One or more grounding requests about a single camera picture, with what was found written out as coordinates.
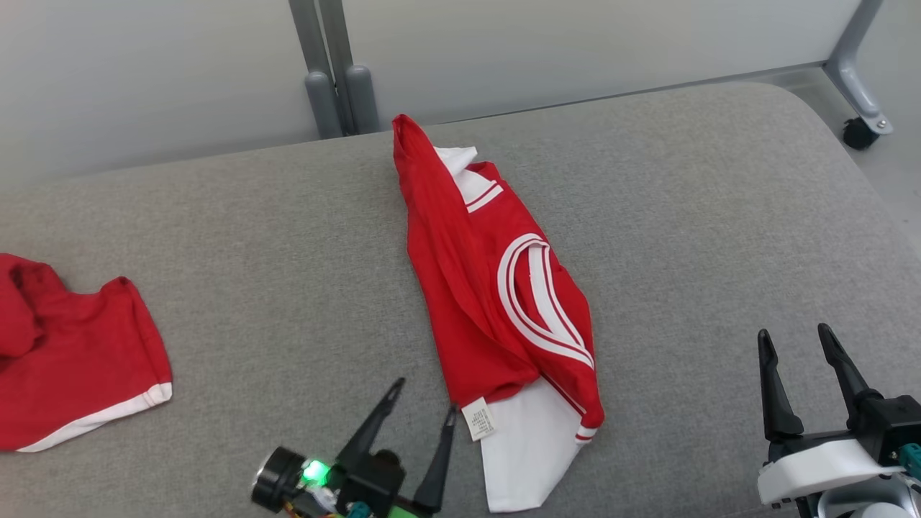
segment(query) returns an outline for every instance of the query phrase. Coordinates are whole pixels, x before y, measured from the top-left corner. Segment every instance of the white stripe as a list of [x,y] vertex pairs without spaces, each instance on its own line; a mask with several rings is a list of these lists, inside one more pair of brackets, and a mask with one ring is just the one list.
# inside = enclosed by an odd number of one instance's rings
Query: white stripe
[[550,268],[544,267],[543,256],[549,253],[549,247],[530,247],[528,250],[528,265],[530,266],[530,290],[534,294],[537,313],[541,315],[550,331],[558,336],[571,336],[563,325],[559,315],[556,314],[554,303],[550,300],[550,291],[553,286],[547,286],[547,277]]
[[560,300],[556,298],[556,288],[554,288],[554,270],[550,267],[550,245],[547,245],[547,248],[543,249],[543,263],[547,270],[547,280],[550,282],[550,288],[548,292],[550,293],[550,300],[553,302],[556,312],[554,314],[559,314],[563,317],[563,322],[567,326],[566,333],[573,338],[575,338],[576,343],[585,349],[585,342],[582,341],[582,335],[579,334],[578,329],[569,321],[569,317],[566,316],[566,312],[563,311],[563,304],[560,304]]
[[90,414],[75,421],[69,422],[58,430],[52,432],[51,435],[48,435],[44,439],[30,444],[24,448],[20,448],[17,451],[23,453],[33,453],[40,452],[41,450],[47,450],[55,444],[60,444],[61,442],[73,439],[74,437],[95,430],[100,426],[108,423],[109,421],[113,421],[118,418],[124,418],[132,414],[136,414],[142,410],[147,410],[151,406],[156,406],[160,403],[169,401],[171,397],[172,383],[161,383],[154,385],[147,389],[146,392],[136,395],[127,401],[122,401],[117,405],[103,408],[95,414]]
[[[535,333],[523,319],[528,319],[527,315],[524,314],[524,311],[521,310],[518,300],[515,297],[515,276],[514,271],[511,275],[508,273],[509,265],[514,266],[514,263],[518,260],[521,250],[518,248],[529,241],[533,241],[535,244],[546,244],[541,240],[540,236],[533,233],[528,233],[523,236],[515,239],[511,244],[506,248],[505,253],[502,254],[502,260],[499,261],[499,271],[498,271],[498,288],[499,288],[499,299],[502,302],[502,307],[506,310],[508,319],[511,320],[512,324],[515,326],[519,332],[524,335],[532,344],[541,349],[544,349],[548,352],[558,354],[560,356],[571,358],[577,361],[588,365],[591,369],[595,369],[594,362],[591,357],[587,354],[582,354],[579,351],[573,350],[569,347],[563,347],[557,345],[550,340],[545,339],[542,336],[539,336]],[[535,327],[534,322],[530,322],[530,325]]]
[[560,383],[557,383],[553,378],[548,376],[546,373],[543,375],[543,377],[546,378],[547,381],[550,382],[550,384],[554,386],[554,389],[556,389],[556,392],[563,395],[563,397],[569,402],[570,405],[575,405],[576,410],[578,410],[580,413],[582,414],[586,413],[585,407],[580,405],[578,401],[576,401],[575,397],[569,395],[567,391],[563,390],[563,387],[560,386]]
[[497,183],[494,183],[493,187],[489,190],[489,192],[486,193],[485,196],[477,200],[476,203],[473,203],[467,206],[467,212],[471,213],[474,210],[483,207],[484,205],[493,201],[493,198],[495,198],[496,196],[499,196],[499,193],[501,192],[502,192],[502,186]]
[[[511,265],[512,270],[514,270],[515,266],[518,264],[519,256],[521,255],[522,252],[524,252],[526,247],[530,247],[533,245],[547,246],[547,247],[550,246],[546,243],[546,241],[542,241],[541,238],[538,237],[536,234],[529,234],[529,235],[534,236],[534,238],[531,238],[523,243],[520,243],[517,247],[515,247],[514,250],[512,249],[511,246],[509,246],[509,250],[512,250],[512,265]],[[576,341],[572,339],[572,336],[569,333],[558,336],[554,334],[553,332],[547,329],[544,329],[543,327],[540,327],[539,325],[537,325],[536,322],[534,322],[531,318],[528,317],[528,314],[525,313],[525,311],[521,308],[521,304],[518,300],[518,297],[515,296],[516,291],[515,291],[515,278],[514,277],[515,277],[515,274],[514,272],[512,272],[512,276],[510,277],[511,280],[508,281],[508,289],[512,293],[512,297],[511,297],[512,305],[514,306],[515,310],[518,312],[518,317],[521,319],[521,321],[524,322],[524,324],[527,325],[531,329],[532,332],[540,336],[543,336],[544,338],[548,340],[556,340],[557,342],[562,342],[570,347],[579,349],[580,352],[585,353],[585,355],[589,357],[589,361],[592,363],[592,365],[594,365],[595,361],[594,359],[592,359],[589,352],[585,350],[585,348],[582,347],[580,344],[576,343]]]

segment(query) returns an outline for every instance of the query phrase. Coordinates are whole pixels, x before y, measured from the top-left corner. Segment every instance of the white fabric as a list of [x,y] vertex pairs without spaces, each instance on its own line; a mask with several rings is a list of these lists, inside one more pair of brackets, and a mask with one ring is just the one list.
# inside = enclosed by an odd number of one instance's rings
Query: white fabric
[[485,206],[502,193],[497,182],[466,169],[476,158],[476,147],[436,147],[435,151],[458,186],[467,212]]
[[146,392],[136,395],[127,401],[122,401],[117,405],[104,408],[95,414],[90,414],[75,421],[71,421],[58,430],[55,430],[51,435],[45,437],[41,441],[30,444],[25,448],[20,448],[17,451],[23,453],[34,453],[40,452],[41,450],[47,450],[55,444],[60,444],[61,442],[73,439],[78,435],[83,435],[84,433],[91,432],[92,430],[99,428],[109,421],[113,421],[118,418],[125,418],[127,416],[131,416],[132,414],[147,410],[151,406],[165,403],[169,401],[171,397],[172,383],[161,383],[154,385],[147,389]]
[[495,432],[480,440],[489,511],[540,507],[581,448],[582,417],[543,378],[489,409]]

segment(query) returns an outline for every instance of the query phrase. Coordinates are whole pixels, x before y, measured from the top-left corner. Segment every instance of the gray upholstered bench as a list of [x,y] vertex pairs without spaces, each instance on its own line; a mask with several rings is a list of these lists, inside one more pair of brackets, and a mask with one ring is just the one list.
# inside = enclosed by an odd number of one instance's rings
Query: gray upholstered bench
[[[592,307],[608,419],[528,516],[771,512],[755,488],[761,327],[808,430],[846,415],[818,322],[876,388],[921,395],[921,264],[793,95],[688,88],[427,132],[498,165]],[[175,395],[47,452],[0,454],[0,516],[268,516],[249,502],[264,456],[332,458],[398,376],[379,444],[413,488],[447,395],[404,246],[387,133],[1,193],[0,252],[77,291],[135,282]],[[457,437],[444,515],[483,516],[479,448]]]

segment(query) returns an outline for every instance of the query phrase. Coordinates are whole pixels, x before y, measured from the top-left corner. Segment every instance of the clothing label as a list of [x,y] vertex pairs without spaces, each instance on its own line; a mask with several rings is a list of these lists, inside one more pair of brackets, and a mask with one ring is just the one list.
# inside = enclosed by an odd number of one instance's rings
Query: clothing label
[[467,427],[470,428],[470,436],[474,441],[479,441],[495,432],[493,413],[489,411],[489,406],[486,405],[486,400],[482,397],[460,411],[463,412],[464,418],[467,419]]

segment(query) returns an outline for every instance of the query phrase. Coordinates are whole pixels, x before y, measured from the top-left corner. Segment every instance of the red jersey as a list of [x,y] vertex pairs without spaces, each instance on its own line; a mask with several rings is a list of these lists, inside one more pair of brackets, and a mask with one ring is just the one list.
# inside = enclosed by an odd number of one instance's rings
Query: red jersey
[[540,506],[604,420],[589,305],[494,164],[433,147],[405,115],[393,131],[449,395],[485,398],[495,417],[482,439],[490,510]]

